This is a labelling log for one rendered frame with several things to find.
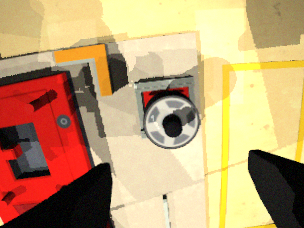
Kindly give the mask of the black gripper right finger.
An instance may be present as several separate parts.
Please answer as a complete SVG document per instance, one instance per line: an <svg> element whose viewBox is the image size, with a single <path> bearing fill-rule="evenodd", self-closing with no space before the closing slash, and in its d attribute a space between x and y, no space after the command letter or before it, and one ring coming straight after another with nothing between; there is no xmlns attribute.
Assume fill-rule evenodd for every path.
<svg viewBox="0 0 304 228"><path fill-rule="evenodd" d="M276 228L304 228L304 163L252 149L247 167Z"/></svg>

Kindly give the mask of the black wheel with grey hub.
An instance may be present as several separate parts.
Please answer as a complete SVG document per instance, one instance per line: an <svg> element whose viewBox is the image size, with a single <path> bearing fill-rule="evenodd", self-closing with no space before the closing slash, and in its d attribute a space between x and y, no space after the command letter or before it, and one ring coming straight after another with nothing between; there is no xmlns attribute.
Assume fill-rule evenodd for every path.
<svg viewBox="0 0 304 228"><path fill-rule="evenodd" d="M164 133L165 115L175 114L180 119L181 134L171 138ZM200 127L200 115L187 95L176 90L163 90L148 99L143 113L143 129L149 141L161 149L180 149L196 137Z"/></svg>

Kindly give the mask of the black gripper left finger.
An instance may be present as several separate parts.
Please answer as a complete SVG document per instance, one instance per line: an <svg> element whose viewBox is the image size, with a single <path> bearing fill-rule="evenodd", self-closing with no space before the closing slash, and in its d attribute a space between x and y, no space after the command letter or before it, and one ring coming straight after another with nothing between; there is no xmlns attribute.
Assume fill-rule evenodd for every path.
<svg viewBox="0 0 304 228"><path fill-rule="evenodd" d="M112 185L111 165L97 163L0 228L107 228Z"/></svg>

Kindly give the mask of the yellow rectangular outline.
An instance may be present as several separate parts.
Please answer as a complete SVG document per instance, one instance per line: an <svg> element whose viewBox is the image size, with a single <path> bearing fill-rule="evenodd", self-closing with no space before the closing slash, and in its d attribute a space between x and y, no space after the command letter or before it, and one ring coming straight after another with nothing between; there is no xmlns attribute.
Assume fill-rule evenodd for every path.
<svg viewBox="0 0 304 228"><path fill-rule="evenodd" d="M223 147L221 147L221 206L220 206L220 228L225 228L225 197L227 197L228 183L228 106L229 106L229 71L236 70L265 70L280 69L280 67L304 67L304 61L287 62L259 62L259 63L228 63L221 69L221 81L223 81ZM301 162L304 143L304 90L301 99L299 141L297 141L296 162ZM245 228L275 228L275 223L263 226L248 226Z"/></svg>

